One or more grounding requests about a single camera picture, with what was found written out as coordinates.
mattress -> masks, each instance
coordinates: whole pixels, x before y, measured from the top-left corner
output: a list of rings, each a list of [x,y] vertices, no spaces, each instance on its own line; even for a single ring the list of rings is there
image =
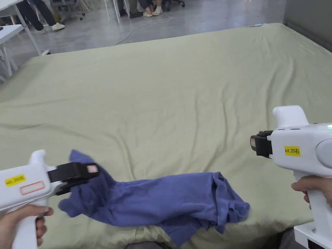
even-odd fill
[[[220,171],[249,216],[224,234],[201,229],[182,248],[259,248],[312,217],[292,172],[256,156],[249,138],[276,127],[281,105],[330,122],[331,68],[330,52],[281,24],[32,58],[0,88],[0,167],[38,149],[47,164],[66,163],[75,148],[117,181]],[[42,248],[174,246],[159,227],[69,218],[57,209],[64,197],[50,199]]]

blue cloth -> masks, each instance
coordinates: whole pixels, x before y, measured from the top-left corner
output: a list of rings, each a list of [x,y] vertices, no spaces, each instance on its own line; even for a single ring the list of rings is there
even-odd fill
[[[94,162],[76,150],[71,162]],[[71,188],[59,203],[70,217],[84,214],[119,227],[156,225],[181,246],[201,227],[223,233],[228,222],[245,219],[250,205],[220,172],[165,176],[154,180],[117,182],[98,166],[100,175]]]

red-bordered sticker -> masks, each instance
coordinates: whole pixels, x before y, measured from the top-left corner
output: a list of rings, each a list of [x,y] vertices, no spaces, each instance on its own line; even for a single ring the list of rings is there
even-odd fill
[[[88,166],[88,172],[89,173],[96,173],[96,172],[98,172],[97,166],[96,165],[89,165]]]
[[[21,187],[20,192],[21,192],[21,195],[27,195],[27,194],[36,192],[36,191],[44,189],[44,188],[45,188],[44,182],[36,182],[36,183],[30,184],[30,185]]]

human hand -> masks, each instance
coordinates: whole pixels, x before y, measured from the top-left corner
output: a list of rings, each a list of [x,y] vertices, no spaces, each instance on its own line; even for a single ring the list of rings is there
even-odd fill
[[[332,178],[319,176],[305,176],[291,185],[295,191],[304,193],[304,200],[308,203],[309,197],[307,191],[320,190],[326,198],[326,202],[332,207]]]
[[[53,209],[48,208],[45,213],[46,207],[39,207],[34,205],[24,206],[16,211],[6,213],[0,220],[0,248],[12,249],[14,238],[16,235],[16,225],[23,219],[29,216],[51,216]],[[42,236],[46,233],[45,219],[38,218],[36,220],[36,235],[37,243],[40,246],[43,242]]]

gray floor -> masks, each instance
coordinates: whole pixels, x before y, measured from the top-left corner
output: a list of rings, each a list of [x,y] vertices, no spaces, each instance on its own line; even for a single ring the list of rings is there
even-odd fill
[[[143,42],[249,26],[260,23],[282,22],[286,0],[189,0],[184,8],[173,3],[167,14],[174,19],[165,24],[147,25],[134,31],[123,43]],[[31,29],[42,50],[62,53],[89,48],[113,46],[124,39],[131,30],[145,23],[164,22],[164,14],[153,18],[128,19],[122,17],[118,24],[113,7],[88,13],[83,21],[66,23],[59,32],[42,35]],[[6,43],[17,64],[21,65],[36,55],[25,32]]]

